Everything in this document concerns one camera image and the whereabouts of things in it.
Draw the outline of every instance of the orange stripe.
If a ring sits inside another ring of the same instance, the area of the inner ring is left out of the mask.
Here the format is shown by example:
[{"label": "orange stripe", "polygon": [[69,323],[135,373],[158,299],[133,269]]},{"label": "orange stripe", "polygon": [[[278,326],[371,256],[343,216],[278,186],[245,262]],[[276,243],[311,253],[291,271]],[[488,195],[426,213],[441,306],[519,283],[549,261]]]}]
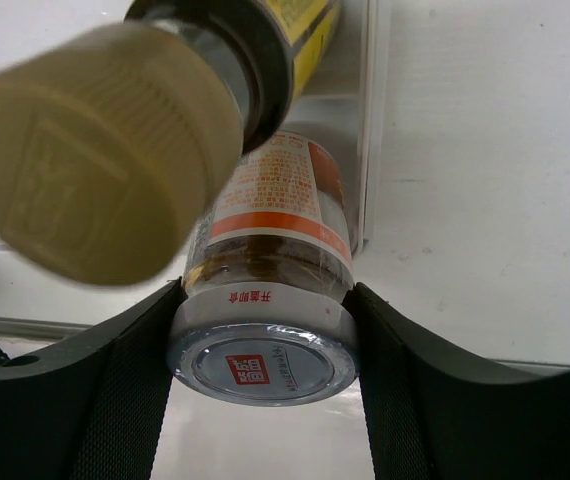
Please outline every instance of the orange stripe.
[{"label": "orange stripe", "polygon": [[352,265],[352,254],[345,242],[334,230],[307,218],[281,212],[241,213],[224,218],[212,225],[211,238],[245,228],[282,228],[303,233],[329,245]]}]

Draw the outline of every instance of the silver lid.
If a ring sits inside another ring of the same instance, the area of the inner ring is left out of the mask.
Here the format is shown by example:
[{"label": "silver lid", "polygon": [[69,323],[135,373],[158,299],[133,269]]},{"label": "silver lid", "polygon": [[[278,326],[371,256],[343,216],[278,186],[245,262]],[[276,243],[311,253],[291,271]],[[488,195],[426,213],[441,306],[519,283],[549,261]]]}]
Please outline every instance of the silver lid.
[{"label": "silver lid", "polygon": [[356,332],[336,301],[268,282],[217,287],[185,301],[167,362],[210,397],[257,406],[328,398],[357,376]]}]

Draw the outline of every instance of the red square logo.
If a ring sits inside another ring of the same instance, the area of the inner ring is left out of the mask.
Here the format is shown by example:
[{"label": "red square logo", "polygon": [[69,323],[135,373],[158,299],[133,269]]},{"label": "red square logo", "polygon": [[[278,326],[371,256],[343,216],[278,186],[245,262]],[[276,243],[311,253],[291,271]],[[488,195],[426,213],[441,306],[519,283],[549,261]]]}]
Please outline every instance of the red square logo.
[{"label": "red square logo", "polygon": [[262,355],[231,355],[225,357],[238,385],[265,385],[269,383]]}]

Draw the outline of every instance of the black and yellow label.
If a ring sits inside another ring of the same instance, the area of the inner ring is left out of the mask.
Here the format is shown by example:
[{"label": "black and yellow label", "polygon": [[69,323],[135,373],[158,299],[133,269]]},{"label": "black and yellow label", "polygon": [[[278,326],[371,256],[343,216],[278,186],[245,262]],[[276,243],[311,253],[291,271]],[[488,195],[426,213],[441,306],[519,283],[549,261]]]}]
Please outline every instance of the black and yellow label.
[{"label": "black and yellow label", "polygon": [[329,45],[341,0],[263,0],[281,25],[294,57],[294,99],[309,81]]}]

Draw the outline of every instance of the yellow cap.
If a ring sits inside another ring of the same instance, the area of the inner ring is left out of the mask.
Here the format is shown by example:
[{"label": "yellow cap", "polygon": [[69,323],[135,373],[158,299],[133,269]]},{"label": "yellow cap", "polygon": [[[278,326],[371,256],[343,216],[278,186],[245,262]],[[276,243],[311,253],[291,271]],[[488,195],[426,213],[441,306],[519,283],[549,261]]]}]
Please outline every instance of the yellow cap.
[{"label": "yellow cap", "polygon": [[79,282],[125,285],[174,257],[241,154],[215,72],[141,23],[0,73],[0,238]]}]

